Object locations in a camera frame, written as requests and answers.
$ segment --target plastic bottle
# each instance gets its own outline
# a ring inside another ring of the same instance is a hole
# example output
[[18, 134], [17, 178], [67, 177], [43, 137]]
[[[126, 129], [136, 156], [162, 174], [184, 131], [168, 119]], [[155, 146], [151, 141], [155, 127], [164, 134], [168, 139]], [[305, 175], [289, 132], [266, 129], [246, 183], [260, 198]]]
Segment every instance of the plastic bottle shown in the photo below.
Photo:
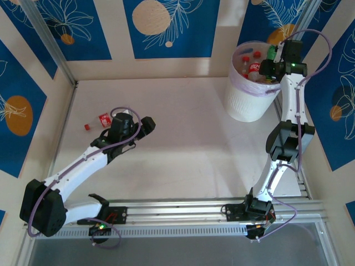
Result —
[[249, 72], [249, 61], [250, 58], [249, 57], [242, 57], [242, 66], [239, 70], [239, 73], [244, 77], [244, 78], [248, 78], [248, 72]]
[[261, 53], [259, 51], [256, 51], [253, 57], [254, 60], [249, 66], [248, 78], [249, 80], [256, 82], [257, 80], [262, 78], [262, 75], [259, 74]]
[[103, 113], [97, 117], [95, 117], [90, 123], [84, 125], [86, 130], [91, 130], [93, 128], [101, 127], [105, 128], [111, 125], [111, 117], [110, 112]]

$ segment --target red label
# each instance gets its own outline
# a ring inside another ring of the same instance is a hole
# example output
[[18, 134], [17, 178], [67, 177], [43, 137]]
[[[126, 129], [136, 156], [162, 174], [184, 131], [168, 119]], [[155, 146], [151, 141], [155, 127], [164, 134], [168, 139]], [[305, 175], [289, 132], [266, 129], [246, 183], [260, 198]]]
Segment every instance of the red label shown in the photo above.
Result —
[[260, 69], [260, 63], [253, 63], [249, 67], [249, 73], [250, 72], [254, 72], [254, 71], [258, 71], [259, 72], [259, 69]]
[[99, 118], [103, 127], [108, 127], [111, 125], [111, 119], [107, 113], [103, 115], [99, 115]]

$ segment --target purple cable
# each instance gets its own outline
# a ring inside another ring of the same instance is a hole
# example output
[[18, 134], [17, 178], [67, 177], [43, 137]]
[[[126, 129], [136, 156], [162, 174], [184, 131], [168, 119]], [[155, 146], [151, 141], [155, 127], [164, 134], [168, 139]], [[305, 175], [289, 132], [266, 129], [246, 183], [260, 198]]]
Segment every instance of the purple cable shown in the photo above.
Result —
[[[100, 153], [100, 152], [102, 152], [102, 151], [104, 151], [104, 150], [107, 150], [107, 149], [109, 149], [109, 148], [116, 147], [116, 146], [125, 144], [125, 143], [127, 143], [127, 142], [130, 142], [130, 141], [133, 140], [135, 137], [137, 137], [137, 135], [138, 135], [138, 133], [139, 133], [139, 131], [140, 131], [140, 128], [141, 128], [141, 119], [140, 119], [139, 115], [137, 114], [137, 112], [134, 111], [134, 110], [132, 110], [132, 109], [129, 108], [129, 107], [117, 107], [117, 108], [114, 108], [114, 109], [111, 111], [111, 113], [110, 113], [111, 117], [113, 117], [113, 115], [112, 115], [113, 112], [114, 112], [115, 110], [118, 110], [118, 109], [127, 109], [127, 110], [131, 111], [133, 114], [135, 114], [135, 116], [136, 116], [137, 119], [138, 119], [138, 128], [137, 128], [137, 131], [133, 134], [132, 137], [130, 137], [130, 138], [124, 140], [124, 141], [121, 141], [121, 142], [115, 143], [115, 144], [111, 144], [111, 145], [109, 145], [109, 146], [106, 146], [106, 147], [104, 147], [104, 148], [102, 148], [102, 149], [99, 149], [99, 150], [97, 150], [97, 151], [94, 151], [94, 152], [90, 153], [90, 154], [87, 156], [87, 159], [90, 158], [90, 157], [92, 157], [92, 156], [94, 156], [94, 155], [96, 155], [96, 154], [98, 154], [98, 153]], [[39, 206], [40, 202], [41, 202], [42, 199], [44, 198], [44, 196], [47, 194], [47, 192], [48, 192], [56, 183], [59, 183], [59, 181], [60, 181], [64, 176], [66, 176], [71, 170], [73, 170], [74, 168], [76, 168], [78, 165], [80, 165], [80, 164], [81, 164], [82, 162], [84, 162], [84, 161], [85, 161], [85, 159], [84, 159], [84, 158], [81, 158], [79, 161], [77, 161], [76, 163], [74, 163], [73, 165], [71, 165], [68, 169], [66, 169], [63, 173], [61, 173], [61, 174], [58, 176], [58, 179], [57, 179], [57, 180], [53, 180], [53, 182], [50, 183], [49, 186], [48, 186], [48, 187], [42, 192], [42, 194], [38, 197], [38, 199], [37, 199], [35, 205], [33, 206], [31, 215], [29, 216], [29, 220], [28, 220], [27, 233], [28, 233], [28, 235], [29, 235], [30, 237], [36, 237], [36, 236], [38, 236], [38, 235], [40, 234], [39, 232], [36, 233], [36, 234], [32, 233], [31, 227], [32, 227], [34, 215], [35, 215], [35, 213], [36, 213], [36, 211], [37, 211], [37, 209], [38, 209], [38, 206]], [[106, 225], [109, 226], [110, 228], [116, 230], [116, 228], [114, 228], [114, 227], [113, 227], [112, 225], [110, 225], [110, 224], [107, 224], [105, 221], [101, 221], [101, 220], [98, 220], [98, 219], [95, 219], [95, 220], [93, 220], [93, 221], [96, 221], [96, 220], [99, 221], [100, 223], [106, 224]]]
[[286, 207], [289, 207], [291, 209], [293, 209], [295, 211], [295, 214], [289, 219], [287, 220], [285, 223], [283, 223], [281, 226], [277, 227], [276, 229], [272, 230], [271, 232], [269, 232], [268, 234], [265, 234], [264, 236], [260, 237], [258, 239], [258, 241], [260, 241], [261, 239], [269, 236], [270, 234], [272, 233], [275, 233], [277, 230], [281, 229], [282, 227], [284, 227], [285, 225], [287, 225], [288, 223], [290, 223], [293, 219], [296, 218], [297, 216], [297, 209], [292, 207], [291, 205], [289, 204], [286, 204], [282, 201], [279, 201], [278, 199], [276, 199], [271, 193], [270, 193], [270, 188], [271, 188], [271, 184], [273, 182], [273, 180], [275, 179], [275, 176], [277, 175], [279, 169], [281, 166], [286, 166], [288, 167], [289, 169], [291, 169], [292, 171], [294, 171], [295, 173], [298, 173], [301, 168], [302, 168], [302, 128], [301, 128], [301, 114], [300, 114], [300, 109], [301, 109], [301, 100], [300, 100], [300, 90], [301, 90], [301, 85], [307, 81], [308, 79], [310, 79], [311, 77], [319, 74], [321, 71], [324, 70], [324, 68], [327, 67], [327, 65], [329, 64], [329, 62], [331, 61], [332, 59], [332, 54], [333, 54], [333, 50], [332, 50], [332, 44], [330, 42], [330, 40], [328, 39], [328, 37], [326, 37], [323, 33], [321, 33], [320, 31], [318, 30], [315, 30], [315, 29], [303, 29], [303, 30], [299, 30], [298, 32], [295, 32], [293, 34], [291, 34], [289, 37], [287, 37], [285, 40], [282, 41], [282, 43], [284, 43], [287, 39], [290, 39], [292, 38], [293, 36], [295, 36], [296, 34], [300, 33], [300, 32], [315, 32], [317, 33], [318, 35], [322, 36], [327, 44], [328, 44], [328, 48], [329, 48], [329, 55], [328, 55], [328, 59], [326, 61], [326, 63], [324, 64], [324, 66], [322, 66], [321, 68], [319, 68], [316, 72], [312, 73], [311, 75], [308, 75], [306, 76], [305, 78], [303, 78], [300, 83], [298, 84], [297, 86], [297, 94], [296, 94], [296, 101], [297, 101], [297, 106], [296, 106], [296, 113], [298, 113], [296, 119], [297, 119], [297, 130], [298, 130], [298, 165], [297, 165], [297, 169], [290, 166], [290, 165], [287, 165], [287, 164], [280, 164], [277, 166], [277, 168], [275, 169], [275, 171], [273, 172], [271, 178], [270, 178], [270, 181], [267, 185], [267, 193], [269, 194], [269, 196], [274, 200], [274, 201], [277, 201], [278, 203], [286, 206]]

